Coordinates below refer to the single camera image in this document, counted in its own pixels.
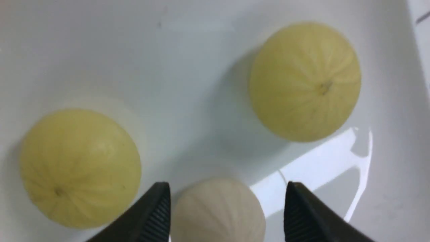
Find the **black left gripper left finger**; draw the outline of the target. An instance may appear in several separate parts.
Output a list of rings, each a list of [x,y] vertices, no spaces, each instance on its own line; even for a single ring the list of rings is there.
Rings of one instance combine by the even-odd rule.
[[[168,242],[170,226],[170,185],[156,182],[124,214],[88,242]]]

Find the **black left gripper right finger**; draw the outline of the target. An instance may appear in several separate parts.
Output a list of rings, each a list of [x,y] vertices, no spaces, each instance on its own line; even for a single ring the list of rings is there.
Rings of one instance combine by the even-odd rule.
[[[286,242],[372,242],[303,183],[289,181],[284,207]]]

